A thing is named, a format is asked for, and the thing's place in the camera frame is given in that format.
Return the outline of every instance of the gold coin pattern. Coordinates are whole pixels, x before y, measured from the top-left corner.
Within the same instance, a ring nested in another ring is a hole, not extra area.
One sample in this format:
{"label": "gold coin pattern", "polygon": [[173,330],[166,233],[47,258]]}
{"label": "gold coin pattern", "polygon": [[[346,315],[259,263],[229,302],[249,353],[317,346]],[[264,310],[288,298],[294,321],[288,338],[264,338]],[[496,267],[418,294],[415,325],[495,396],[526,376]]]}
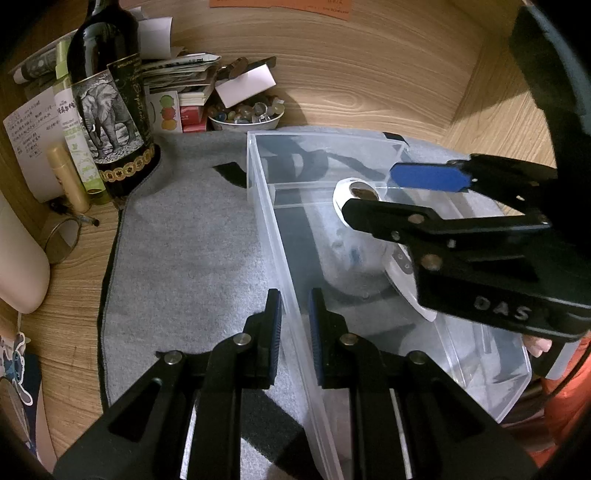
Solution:
{"label": "gold coin pattern", "polygon": [[135,157],[133,161],[130,161],[123,165],[123,168],[115,168],[113,170],[99,170],[100,177],[103,181],[109,181],[111,183],[115,181],[125,180],[127,177],[131,177],[135,172],[140,171],[146,166],[152,158],[154,158],[155,148],[151,145],[150,148],[146,149],[143,155]]}

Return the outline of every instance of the bottle label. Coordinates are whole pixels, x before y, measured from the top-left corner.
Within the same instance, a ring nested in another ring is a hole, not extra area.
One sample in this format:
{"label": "bottle label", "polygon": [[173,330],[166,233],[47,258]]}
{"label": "bottle label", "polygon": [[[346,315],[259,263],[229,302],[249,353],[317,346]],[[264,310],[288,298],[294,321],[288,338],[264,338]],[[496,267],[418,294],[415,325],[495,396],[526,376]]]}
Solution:
{"label": "bottle label", "polygon": [[64,137],[78,175],[88,193],[102,192],[105,185],[100,179],[99,171],[86,143],[72,89],[63,89],[61,92],[56,93],[55,98],[57,112],[60,114],[61,128],[64,131]]}
{"label": "bottle label", "polygon": [[131,177],[153,156],[140,67],[137,53],[72,85],[90,153],[106,181]]}

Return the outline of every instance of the black cable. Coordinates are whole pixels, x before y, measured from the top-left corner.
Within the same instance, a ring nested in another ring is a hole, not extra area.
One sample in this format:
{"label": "black cable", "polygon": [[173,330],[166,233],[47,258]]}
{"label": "black cable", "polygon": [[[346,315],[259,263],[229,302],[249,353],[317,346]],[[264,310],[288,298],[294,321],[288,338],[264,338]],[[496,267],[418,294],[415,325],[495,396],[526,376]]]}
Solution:
{"label": "black cable", "polygon": [[587,348],[583,352],[583,355],[581,356],[581,358],[579,358],[579,361],[574,365],[574,367],[571,369],[571,371],[568,373],[568,375],[566,375],[566,377],[564,377],[562,379],[562,381],[558,384],[558,386],[556,386],[556,388],[554,390],[552,390],[551,393],[546,394],[546,395],[542,395],[541,398],[540,397],[533,398],[531,400],[530,405],[528,405],[522,409],[519,409],[513,415],[511,414],[511,412],[509,412],[507,414],[507,416],[503,419],[502,424],[508,425],[508,424],[512,424],[512,423],[519,423],[521,421],[527,420],[528,418],[530,418],[533,415],[535,415],[536,413],[538,413],[542,408],[544,408],[546,406],[546,404],[550,400],[552,400],[556,395],[558,395],[560,392],[562,392],[564,390],[564,388],[566,387],[566,385],[568,385],[569,382],[575,377],[575,375],[579,373],[579,371],[581,370],[581,368],[583,367],[583,365],[585,364],[585,362],[589,358],[589,355],[591,355],[591,342],[589,342],[589,344],[587,345]]}

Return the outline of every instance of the clear plastic box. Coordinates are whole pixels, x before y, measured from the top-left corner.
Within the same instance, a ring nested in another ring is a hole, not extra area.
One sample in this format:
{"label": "clear plastic box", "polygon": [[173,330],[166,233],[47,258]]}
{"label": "clear plastic box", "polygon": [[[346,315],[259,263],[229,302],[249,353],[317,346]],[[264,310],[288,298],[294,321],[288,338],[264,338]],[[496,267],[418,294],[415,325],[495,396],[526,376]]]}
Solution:
{"label": "clear plastic box", "polygon": [[392,353],[426,352],[501,421],[531,379],[520,335],[442,313],[425,320],[372,259],[381,241],[347,228],[332,202],[336,183],[349,177],[390,201],[432,207],[442,218],[460,218],[457,205],[475,194],[389,186],[390,168],[401,157],[412,161],[412,151],[377,132],[249,132],[247,156],[269,286],[283,299],[281,343],[299,420],[323,476],[349,478],[352,455],[348,392],[323,391],[314,372],[307,307],[313,287],[323,289],[327,308],[342,314],[351,332]]}

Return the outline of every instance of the gray cloth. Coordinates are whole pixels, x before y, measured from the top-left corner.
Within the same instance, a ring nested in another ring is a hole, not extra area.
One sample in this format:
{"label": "gray cloth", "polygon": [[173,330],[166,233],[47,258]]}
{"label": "gray cloth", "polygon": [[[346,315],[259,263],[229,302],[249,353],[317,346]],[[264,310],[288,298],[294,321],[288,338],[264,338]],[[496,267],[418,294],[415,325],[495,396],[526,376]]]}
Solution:
{"label": "gray cloth", "polygon": [[[264,310],[267,298],[246,190],[212,168],[235,161],[245,169],[246,135],[170,135],[157,142],[160,164],[129,196],[122,215],[104,306],[109,404],[156,361],[155,352],[207,352],[241,332],[249,315]],[[245,479],[289,478],[268,458],[274,460],[303,434],[293,420],[295,398],[283,364],[268,395],[269,404],[243,394],[243,437],[255,444],[242,441]],[[281,434],[275,421],[284,425]],[[266,438],[274,445],[265,445]]]}

